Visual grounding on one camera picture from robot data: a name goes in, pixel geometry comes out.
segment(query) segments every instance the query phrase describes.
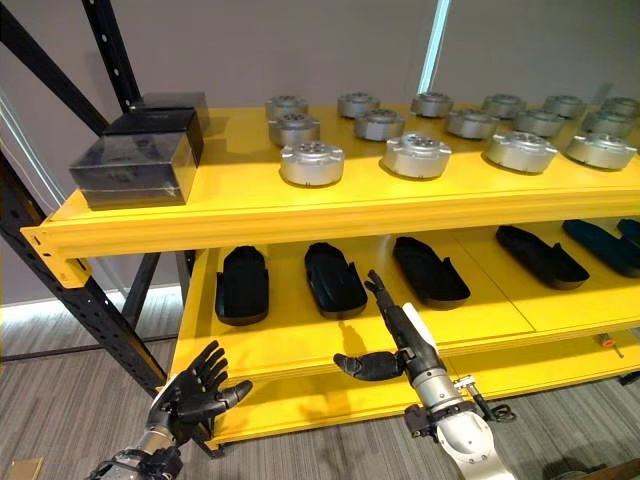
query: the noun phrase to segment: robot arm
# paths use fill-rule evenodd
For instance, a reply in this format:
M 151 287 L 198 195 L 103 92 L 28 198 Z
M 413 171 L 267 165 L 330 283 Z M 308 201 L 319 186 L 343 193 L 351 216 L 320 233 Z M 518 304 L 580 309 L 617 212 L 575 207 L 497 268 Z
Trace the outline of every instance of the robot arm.
M 489 425 L 474 412 L 474 403 L 465 401 L 458 391 L 458 388 L 470 390 L 485 414 L 490 414 L 488 419 L 495 419 L 494 412 L 475 389 L 473 378 L 465 377 L 456 386 L 413 305 L 400 308 L 373 270 L 369 278 L 371 282 L 365 282 L 365 286 L 375 295 L 398 352 L 371 353 L 358 358 L 336 354 L 336 365 L 361 380 L 386 380 L 406 372 L 423 405 L 413 405 L 405 411 L 412 435 L 432 436 L 454 460 L 465 479 L 514 480 L 496 453 Z
M 182 469 L 178 447 L 204 425 L 211 433 L 217 415 L 237 405 L 251 390 L 248 380 L 220 390 L 227 374 L 224 349 L 209 344 L 156 396 L 135 446 L 102 462 L 87 480 L 174 480 Z

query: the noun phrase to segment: small orange object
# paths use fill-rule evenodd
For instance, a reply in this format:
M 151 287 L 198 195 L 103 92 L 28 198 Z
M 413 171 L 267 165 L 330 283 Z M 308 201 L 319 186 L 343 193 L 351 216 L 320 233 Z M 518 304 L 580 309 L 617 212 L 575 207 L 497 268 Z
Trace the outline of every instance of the small orange object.
M 616 346 L 616 341 L 608 333 L 598 335 L 598 343 L 604 348 L 612 348 Z

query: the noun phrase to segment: wire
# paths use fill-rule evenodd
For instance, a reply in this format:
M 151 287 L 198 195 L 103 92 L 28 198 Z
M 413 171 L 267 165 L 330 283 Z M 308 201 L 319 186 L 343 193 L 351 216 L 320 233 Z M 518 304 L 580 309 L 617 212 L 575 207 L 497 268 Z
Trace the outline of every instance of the wire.
M 42 203 L 49 209 L 50 212 L 54 212 L 56 208 L 51 206 L 51 204 L 47 202 L 47 200 L 42 196 L 38 187 L 36 187 L 35 184 L 33 183 L 33 180 L 31 180 L 31 176 L 29 175 L 27 170 L 24 168 L 22 163 L 20 163 L 20 161 L 16 158 L 16 156 L 11 152 L 11 150 L 9 150 L 9 147 L 7 146 L 7 144 L 4 143 L 2 140 L 0 140 L 0 147 L 2 148 L 2 150 L 4 150 L 8 154 L 9 158 L 13 160 L 13 164 L 16 167 L 18 167 L 20 171 L 24 174 L 25 178 L 29 182 L 29 185 L 31 185 L 31 188 L 36 193 L 36 195 L 40 197 L 40 200 L 42 201 Z

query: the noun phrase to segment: shelving unit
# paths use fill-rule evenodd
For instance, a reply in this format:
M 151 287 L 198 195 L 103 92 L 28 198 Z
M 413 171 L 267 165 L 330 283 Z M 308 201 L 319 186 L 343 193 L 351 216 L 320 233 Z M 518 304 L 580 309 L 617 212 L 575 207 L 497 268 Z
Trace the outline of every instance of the shelving unit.
M 90 274 L 85 257 L 640 214 L 637 157 L 623 171 L 606 172 L 558 154 L 541 175 L 514 174 L 481 158 L 485 141 L 448 135 L 444 120 L 394 108 L 406 115 L 406 131 L 452 147 L 440 178 L 390 175 L 378 165 L 384 143 L 354 138 L 352 121 L 331 106 L 311 113 L 322 139 L 344 149 L 344 176 L 326 188 L 292 187 L 278 174 L 279 149 L 269 143 L 263 108 L 211 109 L 186 205 L 92 211 L 76 191 L 41 225 L 22 231 L 60 282 L 74 288 Z M 564 147 L 576 128 L 567 122 L 556 145 Z M 636 132 L 632 143 L 638 141 Z
M 351 121 L 334 107 L 311 113 L 321 121 L 323 140 L 345 150 L 344 177 L 335 185 L 304 189 L 282 181 L 263 109 L 211 109 L 187 205 L 91 211 L 75 192 L 40 226 L 22 230 L 66 286 L 81 285 L 88 275 L 78 264 L 84 257 L 199 250 L 171 373 L 217 339 L 227 351 L 230 381 L 256 384 L 246 402 L 218 419 L 210 447 L 393 415 L 416 401 L 404 381 L 366 384 L 337 372 L 336 352 L 358 355 L 394 345 L 371 299 L 350 320 L 317 312 L 303 262 L 316 241 L 340 248 L 361 277 L 375 268 L 397 301 L 416 306 L 391 256 L 395 237 L 409 232 L 439 256 L 450 256 L 471 298 L 452 311 L 419 309 L 450 373 L 474 374 L 489 398 L 638 369 L 640 345 L 624 330 L 640 325 L 640 282 L 599 264 L 558 221 L 640 215 L 638 158 L 623 171 L 605 172 L 558 154 L 543 174 L 520 175 L 487 163 L 480 155 L 486 142 L 451 137 L 442 120 L 407 116 L 406 131 L 439 136 L 454 151 L 442 177 L 409 181 L 383 170 L 384 144 L 354 138 Z M 568 122 L 556 145 L 562 149 L 576 126 Z M 524 228 L 549 243 L 561 240 L 592 278 L 571 292 L 538 284 L 501 249 L 491 226 L 525 222 L 542 222 Z M 237 328 L 217 319 L 214 299 L 216 272 L 243 244 L 256 245 L 267 258 L 270 313 Z M 619 332 L 624 358 L 595 342 L 603 332 Z

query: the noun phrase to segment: cylindrical metal component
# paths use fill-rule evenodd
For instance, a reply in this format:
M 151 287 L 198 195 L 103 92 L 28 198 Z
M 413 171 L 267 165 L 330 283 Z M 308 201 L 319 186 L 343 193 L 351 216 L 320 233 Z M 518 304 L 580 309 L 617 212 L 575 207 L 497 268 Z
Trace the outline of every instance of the cylindrical metal component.
M 544 138 L 531 133 L 509 132 L 494 135 L 485 150 L 492 162 L 520 172 L 544 171 L 558 150 Z
M 304 142 L 282 149 L 280 174 L 297 185 L 319 186 L 337 182 L 344 169 L 344 152 L 322 142 Z
M 520 132 L 533 133 L 539 137 L 553 137 L 562 128 L 564 118 L 544 110 L 518 112 L 513 127 Z
M 399 137 L 404 130 L 404 117 L 393 110 L 375 108 L 356 118 L 353 133 L 358 138 L 382 142 Z
M 387 140 L 382 164 L 398 175 L 411 178 L 433 178 L 442 175 L 451 148 L 420 132 L 411 132 Z
M 489 138 L 497 126 L 498 119 L 483 110 L 453 110 L 447 118 L 447 132 L 462 138 Z
M 633 98 L 614 97 L 607 98 L 603 103 L 601 110 L 616 112 L 627 117 L 635 118 L 640 115 L 640 103 Z
M 269 120 L 269 139 L 281 147 L 320 138 L 320 122 L 306 113 L 288 113 Z
M 606 133 L 576 135 L 564 152 L 573 160 L 592 167 L 622 170 L 636 153 L 636 149 L 622 139 Z
M 278 95 L 264 104 L 268 120 L 276 120 L 289 113 L 308 113 L 309 104 L 295 95 Z
M 608 133 L 614 137 L 625 138 L 633 130 L 634 120 L 621 113 L 598 110 L 591 112 L 582 122 L 586 132 Z
M 441 368 L 433 368 L 421 373 L 413 380 L 411 386 L 430 412 L 436 412 L 463 401 L 449 375 Z
M 356 118 L 379 106 L 380 100 L 365 92 L 345 93 L 338 97 L 338 113 L 347 118 Z
M 542 109 L 564 118 L 576 118 L 584 113 L 587 105 L 573 95 L 550 95 L 544 101 Z
M 483 110 L 498 118 L 513 118 L 524 107 L 525 104 L 520 97 L 504 93 L 489 95 L 482 104 Z
M 444 93 L 419 93 L 411 101 L 411 111 L 416 115 L 427 118 L 446 117 L 453 106 L 451 100 Z

